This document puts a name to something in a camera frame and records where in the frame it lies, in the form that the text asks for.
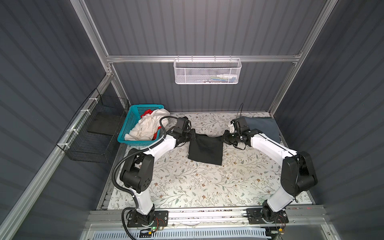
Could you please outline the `black t shirt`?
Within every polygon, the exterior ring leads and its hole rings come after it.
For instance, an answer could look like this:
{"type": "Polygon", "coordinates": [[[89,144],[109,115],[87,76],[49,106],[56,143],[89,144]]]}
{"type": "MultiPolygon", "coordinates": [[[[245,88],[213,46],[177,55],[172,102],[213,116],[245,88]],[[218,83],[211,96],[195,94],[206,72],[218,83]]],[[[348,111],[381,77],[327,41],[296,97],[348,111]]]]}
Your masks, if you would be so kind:
{"type": "Polygon", "coordinates": [[[190,142],[188,159],[221,166],[223,162],[223,137],[196,134],[190,142]]]}

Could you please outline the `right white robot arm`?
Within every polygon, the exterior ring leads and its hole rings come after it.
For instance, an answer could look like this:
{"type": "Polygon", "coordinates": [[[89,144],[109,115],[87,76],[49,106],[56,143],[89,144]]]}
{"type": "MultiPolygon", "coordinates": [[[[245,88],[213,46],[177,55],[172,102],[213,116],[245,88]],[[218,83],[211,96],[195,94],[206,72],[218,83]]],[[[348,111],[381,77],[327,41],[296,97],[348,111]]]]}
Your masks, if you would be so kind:
{"type": "Polygon", "coordinates": [[[263,202],[261,210],[247,213],[249,220],[261,218],[265,223],[276,223],[286,207],[296,201],[296,197],[318,184],[312,157],[307,152],[289,149],[258,129],[250,129],[246,118],[240,117],[230,122],[230,129],[224,133],[224,143],[238,149],[238,144],[252,147],[266,154],[281,167],[281,186],[263,202]]]}

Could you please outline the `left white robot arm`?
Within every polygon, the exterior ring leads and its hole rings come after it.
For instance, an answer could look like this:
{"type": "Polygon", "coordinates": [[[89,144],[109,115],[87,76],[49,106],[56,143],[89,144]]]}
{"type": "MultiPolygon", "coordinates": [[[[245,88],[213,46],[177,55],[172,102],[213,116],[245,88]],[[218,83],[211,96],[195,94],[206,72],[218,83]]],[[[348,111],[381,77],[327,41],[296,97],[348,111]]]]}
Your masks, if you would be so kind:
{"type": "Polygon", "coordinates": [[[159,140],[144,149],[130,150],[113,170],[113,185],[133,197],[133,212],[137,222],[143,226],[150,226],[155,218],[155,206],[148,190],[155,162],[167,152],[196,138],[196,132],[187,117],[162,117],[160,127],[163,136],[159,140]]]}

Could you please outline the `folded blue-grey t shirt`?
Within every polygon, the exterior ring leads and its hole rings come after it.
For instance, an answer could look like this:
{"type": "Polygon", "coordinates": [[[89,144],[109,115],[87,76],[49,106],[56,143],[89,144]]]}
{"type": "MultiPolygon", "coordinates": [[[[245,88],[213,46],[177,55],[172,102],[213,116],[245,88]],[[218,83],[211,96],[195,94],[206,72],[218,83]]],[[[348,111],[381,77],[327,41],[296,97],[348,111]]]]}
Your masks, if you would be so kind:
{"type": "Polygon", "coordinates": [[[264,133],[268,138],[277,143],[281,143],[279,127],[273,118],[250,118],[245,117],[251,130],[257,129],[264,133]]]}

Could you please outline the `white t shirt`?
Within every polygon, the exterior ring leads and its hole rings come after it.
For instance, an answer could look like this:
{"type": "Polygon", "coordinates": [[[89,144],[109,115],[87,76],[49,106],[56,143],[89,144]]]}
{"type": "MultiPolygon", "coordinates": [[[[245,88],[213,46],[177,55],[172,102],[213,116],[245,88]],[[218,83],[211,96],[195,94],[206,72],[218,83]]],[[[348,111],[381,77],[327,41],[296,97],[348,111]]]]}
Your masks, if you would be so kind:
{"type": "Polygon", "coordinates": [[[169,116],[170,112],[165,109],[146,110],[138,123],[124,135],[125,141],[152,141],[157,137],[161,129],[160,119],[169,116]]]}

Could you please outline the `red t shirt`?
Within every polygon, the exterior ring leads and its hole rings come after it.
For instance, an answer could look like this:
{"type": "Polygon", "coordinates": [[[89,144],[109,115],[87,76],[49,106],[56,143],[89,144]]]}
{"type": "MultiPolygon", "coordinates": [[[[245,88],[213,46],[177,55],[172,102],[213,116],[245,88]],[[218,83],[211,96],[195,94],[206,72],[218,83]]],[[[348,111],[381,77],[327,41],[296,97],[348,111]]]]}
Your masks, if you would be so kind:
{"type": "Polygon", "coordinates": [[[142,140],[154,140],[160,127],[163,109],[147,110],[141,117],[140,130],[142,140]]]}

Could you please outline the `floral patterned table mat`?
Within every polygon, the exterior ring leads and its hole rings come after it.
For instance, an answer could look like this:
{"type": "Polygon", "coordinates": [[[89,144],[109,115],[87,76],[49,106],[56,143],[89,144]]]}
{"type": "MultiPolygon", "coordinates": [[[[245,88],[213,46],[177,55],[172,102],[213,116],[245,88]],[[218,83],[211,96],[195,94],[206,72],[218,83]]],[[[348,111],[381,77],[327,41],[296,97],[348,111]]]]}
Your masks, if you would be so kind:
{"type": "MultiPolygon", "coordinates": [[[[235,112],[171,113],[188,117],[199,134],[223,135],[235,112]]],[[[223,144],[222,165],[188,159],[189,143],[167,152],[154,164],[148,188],[157,209],[258,206],[281,186],[281,166],[263,152],[223,144]]],[[[134,207],[133,197],[113,188],[107,210],[134,207]]]]}

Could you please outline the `teal plastic laundry basket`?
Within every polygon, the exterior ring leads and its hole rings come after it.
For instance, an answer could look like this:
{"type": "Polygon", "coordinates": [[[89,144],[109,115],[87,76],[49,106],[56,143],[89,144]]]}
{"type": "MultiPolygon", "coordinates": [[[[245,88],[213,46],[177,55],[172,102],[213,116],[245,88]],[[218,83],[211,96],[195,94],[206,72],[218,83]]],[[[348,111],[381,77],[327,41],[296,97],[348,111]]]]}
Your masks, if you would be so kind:
{"type": "Polygon", "coordinates": [[[141,104],[141,105],[132,105],[129,108],[126,119],[121,127],[120,133],[117,137],[117,140],[121,144],[126,144],[128,146],[149,146],[159,139],[160,134],[157,133],[157,137],[154,140],[148,141],[126,141],[125,135],[128,134],[142,118],[142,115],[147,110],[157,110],[163,109],[163,105],[159,104],[141,104]]]}

